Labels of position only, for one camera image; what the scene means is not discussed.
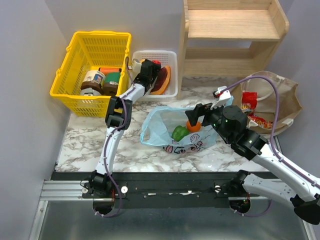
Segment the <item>green toy bell pepper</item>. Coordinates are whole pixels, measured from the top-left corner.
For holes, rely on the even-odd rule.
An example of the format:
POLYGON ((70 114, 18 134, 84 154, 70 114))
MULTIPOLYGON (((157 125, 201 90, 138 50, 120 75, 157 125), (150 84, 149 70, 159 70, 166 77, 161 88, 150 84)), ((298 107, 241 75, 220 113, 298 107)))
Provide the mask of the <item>green toy bell pepper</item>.
POLYGON ((185 126, 178 125, 172 132, 171 138, 179 142, 189 134, 189 130, 185 126))

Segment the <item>light blue plastic bag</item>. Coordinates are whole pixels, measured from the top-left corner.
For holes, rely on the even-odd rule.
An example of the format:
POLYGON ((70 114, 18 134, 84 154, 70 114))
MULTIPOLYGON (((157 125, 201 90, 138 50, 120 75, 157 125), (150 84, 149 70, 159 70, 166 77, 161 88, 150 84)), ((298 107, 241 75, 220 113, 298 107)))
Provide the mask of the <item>light blue plastic bag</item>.
POLYGON ((218 134, 212 126, 202 126, 198 132, 189 132, 179 142, 172 139, 172 133, 177 126, 186 127, 188 117, 185 111, 192 109, 193 107, 155 107, 141 126, 140 142, 176 155, 199 152, 215 145, 218 134))

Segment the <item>red assorted candy bag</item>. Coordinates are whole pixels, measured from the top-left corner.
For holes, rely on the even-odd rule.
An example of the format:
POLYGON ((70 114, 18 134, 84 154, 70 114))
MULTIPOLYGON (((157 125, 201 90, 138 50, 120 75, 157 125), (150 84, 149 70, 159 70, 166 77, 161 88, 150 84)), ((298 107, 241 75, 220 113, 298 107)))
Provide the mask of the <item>red assorted candy bag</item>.
POLYGON ((270 130, 273 126, 273 121, 265 120, 263 117, 255 115, 253 112, 245 113, 248 117, 247 127, 260 127, 262 129, 270 130))

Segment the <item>brown burlap tote bag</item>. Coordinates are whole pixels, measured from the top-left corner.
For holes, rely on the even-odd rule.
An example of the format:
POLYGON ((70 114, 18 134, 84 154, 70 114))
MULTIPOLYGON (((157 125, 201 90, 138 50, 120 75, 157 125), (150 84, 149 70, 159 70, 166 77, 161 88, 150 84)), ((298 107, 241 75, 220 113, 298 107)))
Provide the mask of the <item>brown burlap tote bag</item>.
MULTIPOLYGON (((274 134, 278 135, 293 124, 294 118, 302 110, 296 96, 298 84, 270 71, 259 71, 251 76, 252 79, 239 84, 231 91, 232 104, 241 108, 243 92, 257 92, 255 110, 241 110, 244 113, 253 112, 266 121, 272 121, 272 126, 275 126, 274 134)), ((270 135, 272 131, 272 128, 263 129, 259 126, 250 129, 262 135, 270 135)))

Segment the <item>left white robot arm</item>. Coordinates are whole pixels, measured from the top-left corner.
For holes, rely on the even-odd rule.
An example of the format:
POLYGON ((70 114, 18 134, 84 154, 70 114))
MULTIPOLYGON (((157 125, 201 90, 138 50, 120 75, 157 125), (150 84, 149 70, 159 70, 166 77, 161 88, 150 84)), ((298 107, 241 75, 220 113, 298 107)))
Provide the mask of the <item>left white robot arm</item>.
POLYGON ((116 152, 125 130, 130 126, 133 104, 151 92, 162 67, 157 60, 145 59, 139 62, 135 59, 131 68, 132 72, 137 74, 135 78, 128 74, 131 86, 123 94, 111 97, 109 101, 105 116, 106 138, 99 162, 88 178, 88 183, 82 186, 84 197, 104 197, 111 193, 113 188, 121 194, 112 177, 116 152))

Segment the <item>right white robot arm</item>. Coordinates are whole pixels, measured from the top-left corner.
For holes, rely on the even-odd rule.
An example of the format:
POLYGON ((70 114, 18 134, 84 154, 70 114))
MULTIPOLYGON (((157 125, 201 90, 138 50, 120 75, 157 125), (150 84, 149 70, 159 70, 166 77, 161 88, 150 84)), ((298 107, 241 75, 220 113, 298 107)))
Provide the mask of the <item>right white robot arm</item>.
POLYGON ((185 114, 192 126, 203 117, 202 125, 211 126, 236 154, 264 167, 282 181, 274 183, 239 170, 227 184, 228 193, 234 196, 249 193, 267 197, 289 206, 298 217, 310 224, 320 223, 319 178, 293 164, 274 149, 269 140, 250 130, 247 127, 248 117, 238 106, 212 108, 210 103, 200 103, 185 114))

